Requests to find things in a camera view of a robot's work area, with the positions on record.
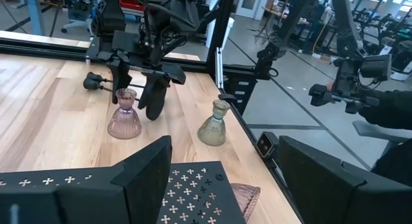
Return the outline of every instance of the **wooden tabletop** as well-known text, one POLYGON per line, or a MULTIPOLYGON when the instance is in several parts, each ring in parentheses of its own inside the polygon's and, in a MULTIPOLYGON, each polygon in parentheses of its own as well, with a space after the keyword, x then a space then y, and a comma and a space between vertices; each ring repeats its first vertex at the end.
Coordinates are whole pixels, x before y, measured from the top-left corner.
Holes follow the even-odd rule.
MULTIPOLYGON (((0 37, 87 46, 86 42, 0 32, 0 37)), ((170 57, 196 59, 179 53, 170 57)), ((107 132, 118 107, 107 91, 88 91, 87 72, 110 79, 103 65, 84 62, 0 55, 0 171, 31 171, 113 165, 164 135, 171 135, 172 162, 220 160, 230 182, 261 187, 250 224, 299 223, 281 189, 263 164, 232 111, 225 116, 227 141, 211 147, 196 132, 212 115, 219 91, 209 75, 186 73, 185 85, 167 89, 162 114, 155 121, 134 105, 143 127, 131 140, 107 132)), ((145 77, 131 71, 133 84, 145 77)), ((138 96, 142 90, 137 89, 138 96)))

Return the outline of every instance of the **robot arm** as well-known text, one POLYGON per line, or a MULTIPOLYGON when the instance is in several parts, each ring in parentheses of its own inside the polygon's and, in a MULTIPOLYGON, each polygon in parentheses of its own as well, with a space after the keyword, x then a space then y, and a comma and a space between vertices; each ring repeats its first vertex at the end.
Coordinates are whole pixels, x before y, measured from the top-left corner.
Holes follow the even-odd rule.
MULTIPOLYGON (((256 68, 259 68, 259 72, 268 74, 272 69, 272 61, 285 54, 288 39, 303 15, 305 6, 314 1, 297 0, 281 29, 269 40, 266 48, 257 54, 259 60, 256 68)), ((343 59, 334 62, 339 69, 332 91, 317 84, 311 88, 309 95, 312 96, 311 104, 314 106, 345 101, 346 112, 356 113, 363 106, 379 104, 375 98, 361 97, 359 90, 370 88, 361 86, 360 75, 373 78, 374 84, 387 80, 391 71, 391 56, 364 57, 362 39, 355 29, 349 0, 332 0, 332 4, 337 24, 337 51, 343 59)))

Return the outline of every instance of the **metal stand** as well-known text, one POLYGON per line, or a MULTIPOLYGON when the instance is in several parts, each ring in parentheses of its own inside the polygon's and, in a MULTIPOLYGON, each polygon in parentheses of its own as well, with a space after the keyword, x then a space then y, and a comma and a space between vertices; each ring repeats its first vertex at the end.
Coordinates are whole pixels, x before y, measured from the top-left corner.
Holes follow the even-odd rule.
POLYGON ((18 8, 21 8, 21 7, 26 6, 26 5, 27 5, 26 0, 20 0, 20 2, 18 4, 12 5, 10 7, 18 9, 18 8))

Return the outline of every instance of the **floor stripe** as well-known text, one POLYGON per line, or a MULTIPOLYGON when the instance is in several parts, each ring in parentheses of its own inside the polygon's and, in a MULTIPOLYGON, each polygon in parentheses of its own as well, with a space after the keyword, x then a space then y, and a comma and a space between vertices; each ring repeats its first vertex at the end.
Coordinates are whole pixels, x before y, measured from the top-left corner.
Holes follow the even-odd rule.
POLYGON ((251 129, 289 129, 289 130, 323 130, 322 126, 282 125, 282 124, 247 124, 251 129))
POLYGON ((304 60, 301 56, 299 56, 298 54, 296 54, 294 51, 289 51, 291 54, 295 55, 297 58, 301 59, 303 62, 305 62, 306 64, 308 64, 309 66, 311 66, 313 69, 321 72, 323 75, 327 76, 330 79, 334 79, 331 76, 329 76, 328 74, 326 74, 325 72, 323 72, 322 70, 320 70, 319 68, 317 68, 316 66, 314 66, 313 64, 310 64, 308 61, 304 60))
MULTIPOLYGON (((250 57, 246 52, 244 52, 231 38, 228 38, 229 41, 238 49, 240 52, 242 52, 249 60, 251 60, 254 64, 256 64, 256 61, 250 57)), ((318 120, 309 110, 307 110, 298 100, 296 100, 295 97, 293 97, 282 85, 280 85, 278 82, 276 82, 273 78, 271 78, 271 81, 276 84, 290 99, 292 99, 306 114, 308 114, 315 122, 317 122, 321 127, 324 128, 326 132, 329 133, 330 136, 332 136, 333 139, 335 139, 349 154, 351 154, 365 169, 371 170, 371 167, 364 161, 362 158, 360 158, 355 152, 352 151, 339 137, 337 137, 333 132, 331 132, 320 120, 318 120)))
MULTIPOLYGON (((49 9, 51 9, 51 8, 53 8, 53 6, 52 6, 52 5, 48 5, 48 6, 44 7, 44 8, 41 10, 41 12, 44 13, 44 12, 46 12, 47 10, 49 10, 49 9)), ((27 24, 27 23, 29 23, 29 22, 30 22, 30 17, 27 17, 26 19, 18 22, 17 24, 14 24, 13 26, 7 28, 5 31, 13 32, 14 30, 20 28, 20 26, 23 26, 23 25, 25 25, 25 24, 27 24)))

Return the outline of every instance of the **ribbed glass vase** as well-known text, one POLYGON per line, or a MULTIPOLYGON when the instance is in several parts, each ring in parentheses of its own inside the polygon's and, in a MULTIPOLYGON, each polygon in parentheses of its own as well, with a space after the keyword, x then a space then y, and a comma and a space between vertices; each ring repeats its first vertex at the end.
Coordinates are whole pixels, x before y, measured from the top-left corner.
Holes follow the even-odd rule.
POLYGON ((130 139, 142 132, 137 112, 133 109, 137 94, 132 89, 116 91, 119 108, 113 113, 108 125, 108 133, 119 139, 130 139))

